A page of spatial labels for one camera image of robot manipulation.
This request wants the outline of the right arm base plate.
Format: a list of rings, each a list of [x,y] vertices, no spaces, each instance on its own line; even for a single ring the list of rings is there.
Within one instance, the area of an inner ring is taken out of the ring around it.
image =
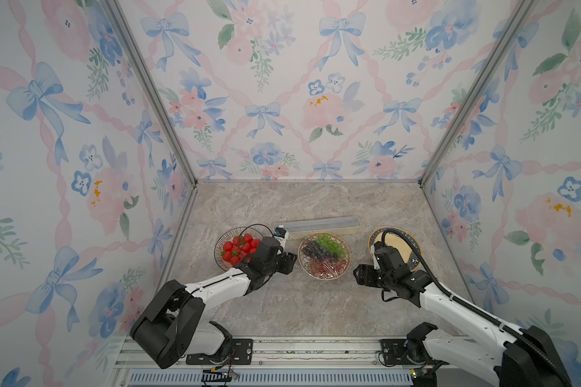
[[[386,367],[410,366],[425,367],[434,365],[434,359],[425,356],[413,356],[408,351],[408,340],[403,339],[383,339],[379,341],[380,350],[377,353],[378,362]]]

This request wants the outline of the glass plate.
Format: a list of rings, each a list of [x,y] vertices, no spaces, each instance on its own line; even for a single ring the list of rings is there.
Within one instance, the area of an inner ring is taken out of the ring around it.
[[[257,251],[263,234],[253,227],[236,227],[222,235],[214,248],[216,264],[227,271]]]

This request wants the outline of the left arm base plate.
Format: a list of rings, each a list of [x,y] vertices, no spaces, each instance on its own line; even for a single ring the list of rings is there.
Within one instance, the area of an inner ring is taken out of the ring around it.
[[[206,365],[222,367],[224,365],[250,365],[253,358],[253,340],[231,339],[215,355],[186,355],[187,365]]]

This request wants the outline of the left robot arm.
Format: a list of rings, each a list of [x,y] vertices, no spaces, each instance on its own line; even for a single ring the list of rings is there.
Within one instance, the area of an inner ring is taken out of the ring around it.
[[[202,282],[166,282],[134,322],[130,337],[161,368],[183,356],[211,364],[231,360],[232,335],[208,313],[234,298],[260,290],[276,273],[292,272],[297,256],[285,250],[287,237],[263,239],[253,254],[227,272]]]

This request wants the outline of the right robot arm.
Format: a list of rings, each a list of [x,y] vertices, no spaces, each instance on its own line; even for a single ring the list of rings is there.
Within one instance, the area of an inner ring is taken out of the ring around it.
[[[536,326],[511,324],[464,300],[437,280],[430,270],[413,272],[400,252],[379,242],[373,264],[353,271],[358,285],[389,293],[445,319],[464,332],[460,339],[436,325],[413,328],[400,350],[387,350],[392,364],[407,359],[415,364],[447,363],[493,386],[571,386],[573,383],[549,335]]]

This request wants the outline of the plastic wrap dispenser box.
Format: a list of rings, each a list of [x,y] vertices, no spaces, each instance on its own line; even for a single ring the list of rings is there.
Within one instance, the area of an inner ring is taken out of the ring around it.
[[[290,240],[299,240],[312,234],[329,233],[334,235],[354,234],[361,228],[358,216],[344,216],[327,219],[309,219],[299,221],[282,221],[276,227],[282,227],[290,233]]]

